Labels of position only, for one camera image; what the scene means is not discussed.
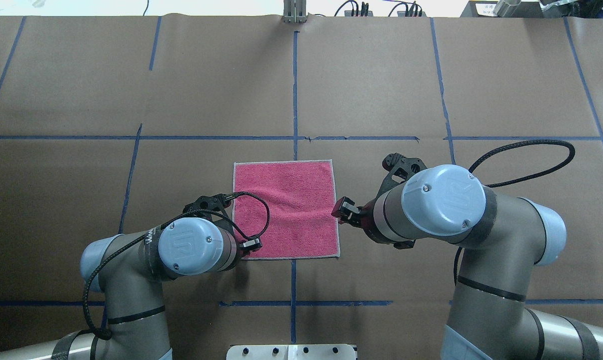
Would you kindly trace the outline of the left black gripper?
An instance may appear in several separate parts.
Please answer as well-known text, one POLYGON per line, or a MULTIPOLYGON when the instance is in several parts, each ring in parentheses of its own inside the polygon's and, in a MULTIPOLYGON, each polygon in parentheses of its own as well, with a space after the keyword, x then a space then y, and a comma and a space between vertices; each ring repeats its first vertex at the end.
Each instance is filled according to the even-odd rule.
MULTIPOLYGON (((223 219, 228 216, 227 209, 231 206, 233 197, 231 194, 215 194, 212 196, 200 196, 194 202, 183 207, 182 214, 185 217, 204 218, 210 221, 213 217, 223 219)), ((249 239, 239 243, 240 252, 254 252, 263 248, 259 238, 249 239)))

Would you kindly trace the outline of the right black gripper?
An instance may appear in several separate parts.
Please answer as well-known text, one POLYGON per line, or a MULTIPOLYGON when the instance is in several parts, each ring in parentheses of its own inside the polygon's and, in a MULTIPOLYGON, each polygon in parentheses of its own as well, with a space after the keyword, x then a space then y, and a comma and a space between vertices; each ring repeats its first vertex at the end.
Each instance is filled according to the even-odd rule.
POLYGON ((390 191, 404 184, 416 173, 427 168, 420 158, 409 158, 400 153, 390 153, 383 162, 382 167, 387 171, 382 180, 375 198, 364 206, 356 206, 349 197, 339 198, 331 216, 339 224, 359 224, 365 235, 374 243, 391 245, 395 249, 411 249, 415 240, 407 239, 391 230, 384 214, 384 205, 390 191))

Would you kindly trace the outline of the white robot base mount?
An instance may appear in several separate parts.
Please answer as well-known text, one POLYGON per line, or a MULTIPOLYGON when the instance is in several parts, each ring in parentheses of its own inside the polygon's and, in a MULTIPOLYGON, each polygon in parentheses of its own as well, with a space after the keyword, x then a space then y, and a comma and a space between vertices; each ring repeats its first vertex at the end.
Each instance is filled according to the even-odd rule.
POLYGON ((357 360, 355 345, 336 344, 260 344, 233 345, 226 360, 357 360))

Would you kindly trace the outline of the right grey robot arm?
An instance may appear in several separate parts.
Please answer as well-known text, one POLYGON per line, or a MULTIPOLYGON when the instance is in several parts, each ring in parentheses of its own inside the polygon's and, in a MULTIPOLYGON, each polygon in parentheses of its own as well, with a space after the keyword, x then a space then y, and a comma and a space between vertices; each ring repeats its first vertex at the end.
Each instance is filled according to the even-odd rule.
POLYGON ((383 168, 375 198, 357 206, 342 197, 331 214, 396 249, 421 239, 463 249, 442 360, 603 360, 603 328, 525 304, 534 267, 550 265, 566 246, 555 210, 496 193, 454 164, 428 168, 391 153, 383 168))

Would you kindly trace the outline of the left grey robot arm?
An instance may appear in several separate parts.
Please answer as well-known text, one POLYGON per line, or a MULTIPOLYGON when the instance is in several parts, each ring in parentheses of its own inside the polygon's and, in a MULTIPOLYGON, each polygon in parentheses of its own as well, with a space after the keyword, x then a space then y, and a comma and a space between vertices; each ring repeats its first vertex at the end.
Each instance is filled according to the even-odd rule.
POLYGON ((226 209, 246 191, 201 196, 144 232, 94 241, 80 258, 86 329, 0 352, 0 360, 171 360, 163 284, 224 272, 262 248, 226 209))

